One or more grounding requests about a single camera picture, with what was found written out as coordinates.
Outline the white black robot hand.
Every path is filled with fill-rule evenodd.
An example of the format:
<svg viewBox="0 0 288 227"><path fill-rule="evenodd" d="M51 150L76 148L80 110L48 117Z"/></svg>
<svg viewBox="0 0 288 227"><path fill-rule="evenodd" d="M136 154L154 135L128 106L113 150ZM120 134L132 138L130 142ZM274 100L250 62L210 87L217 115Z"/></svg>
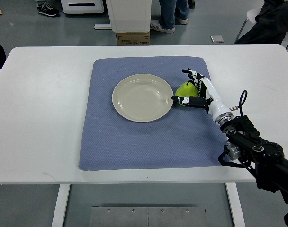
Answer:
<svg viewBox="0 0 288 227"><path fill-rule="evenodd" d="M187 107L205 109L219 126L233 119L232 111L222 103L221 97L208 77L191 69L183 69L182 72L188 75L189 82L197 88L199 96L172 96L174 102Z"/></svg>

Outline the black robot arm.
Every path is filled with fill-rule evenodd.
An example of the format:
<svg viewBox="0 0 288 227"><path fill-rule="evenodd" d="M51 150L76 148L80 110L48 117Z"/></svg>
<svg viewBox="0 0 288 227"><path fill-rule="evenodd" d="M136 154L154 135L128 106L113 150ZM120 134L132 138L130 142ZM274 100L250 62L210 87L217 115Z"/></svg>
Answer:
<svg viewBox="0 0 288 227"><path fill-rule="evenodd" d="M283 147L260 137L248 116L243 114L242 105L248 92L242 92L236 109L237 116L225 122L221 131L228 137L218 161L223 166L245 168L255 178L257 187L270 192L280 191L288 205L288 160Z"/></svg>

